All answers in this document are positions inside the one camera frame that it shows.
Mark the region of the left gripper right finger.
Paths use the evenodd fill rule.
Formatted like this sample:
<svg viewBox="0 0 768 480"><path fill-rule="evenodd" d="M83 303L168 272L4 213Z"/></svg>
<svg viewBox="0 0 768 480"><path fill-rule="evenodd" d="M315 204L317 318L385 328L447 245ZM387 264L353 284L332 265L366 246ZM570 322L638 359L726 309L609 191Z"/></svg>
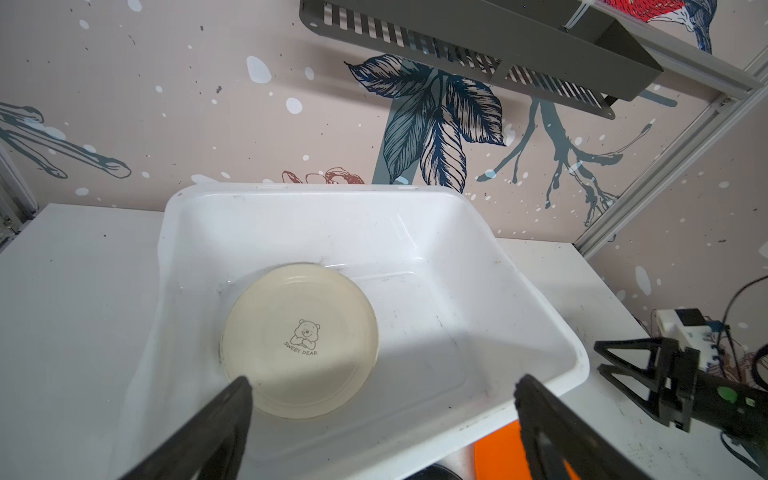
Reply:
<svg viewBox="0 0 768 480"><path fill-rule="evenodd" d="M517 383L515 407L532 478L648 477L535 377L525 375Z"/></svg>

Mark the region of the large cream bear plate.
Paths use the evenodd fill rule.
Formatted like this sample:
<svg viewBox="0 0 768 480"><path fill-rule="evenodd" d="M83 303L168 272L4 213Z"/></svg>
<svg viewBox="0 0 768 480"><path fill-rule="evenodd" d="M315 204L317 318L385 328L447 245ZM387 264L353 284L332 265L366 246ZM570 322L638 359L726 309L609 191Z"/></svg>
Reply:
<svg viewBox="0 0 768 480"><path fill-rule="evenodd" d="M309 263L275 268L245 289L223 327L220 358L244 376L255 410L305 420L348 403L378 359L379 329L363 291Z"/></svg>

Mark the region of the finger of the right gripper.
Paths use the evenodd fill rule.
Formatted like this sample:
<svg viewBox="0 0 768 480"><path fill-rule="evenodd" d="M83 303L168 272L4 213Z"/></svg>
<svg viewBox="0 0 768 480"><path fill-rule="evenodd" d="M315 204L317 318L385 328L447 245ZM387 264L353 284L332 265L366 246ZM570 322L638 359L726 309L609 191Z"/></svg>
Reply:
<svg viewBox="0 0 768 480"><path fill-rule="evenodd" d="M597 370L601 374L658 375L662 344L661 337L596 341L593 349L604 360Z"/></svg>
<svg viewBox="0 0 768 480"><path fill-rule="evenodd" d="M630 364L609 365L601 364L597 368L598 373L612 386L618 389L629 400L637 405L644 413L655 421L660 420L659 414L659 383L652 372ZM622 381L622 377L634 380L645 388L645 395L640 395Z"/></svg>

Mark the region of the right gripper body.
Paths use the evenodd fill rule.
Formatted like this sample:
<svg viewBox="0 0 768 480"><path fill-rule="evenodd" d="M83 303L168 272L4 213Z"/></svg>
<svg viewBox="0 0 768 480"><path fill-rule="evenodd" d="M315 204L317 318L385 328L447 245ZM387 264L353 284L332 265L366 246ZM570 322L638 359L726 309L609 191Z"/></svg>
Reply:
<svg viewBox="0 0 768 480"><path fill-rule="evenodd" d="M653 417L664 426L689 431L694 420L720 429L730 437L767 445L767 393L698 368L699 352L679 348L677 341L659 344L653 387Z"/></svg>

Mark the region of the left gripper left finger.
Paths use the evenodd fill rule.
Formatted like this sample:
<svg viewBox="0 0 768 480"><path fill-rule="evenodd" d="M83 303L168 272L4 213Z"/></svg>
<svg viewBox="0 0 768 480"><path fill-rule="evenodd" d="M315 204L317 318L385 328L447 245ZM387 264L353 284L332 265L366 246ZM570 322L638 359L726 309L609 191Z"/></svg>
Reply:
<svg viewBox="0 0 768 480"><path fill-rule="evenodd" d="M246 377L239 376L123 477L235 479L252 413L252 387Z"/></svg>

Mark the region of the orange plate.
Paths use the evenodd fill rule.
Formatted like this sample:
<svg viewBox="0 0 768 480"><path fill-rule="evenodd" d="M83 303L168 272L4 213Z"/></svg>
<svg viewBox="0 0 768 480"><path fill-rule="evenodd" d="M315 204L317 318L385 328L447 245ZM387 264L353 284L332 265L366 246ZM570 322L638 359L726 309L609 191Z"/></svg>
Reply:
<svg viewBox="0 0 768 480"><path fill-rule="evenodd" d="M514 421L474 443L474 468L478 480L532 480L521 438Z"/></svg>

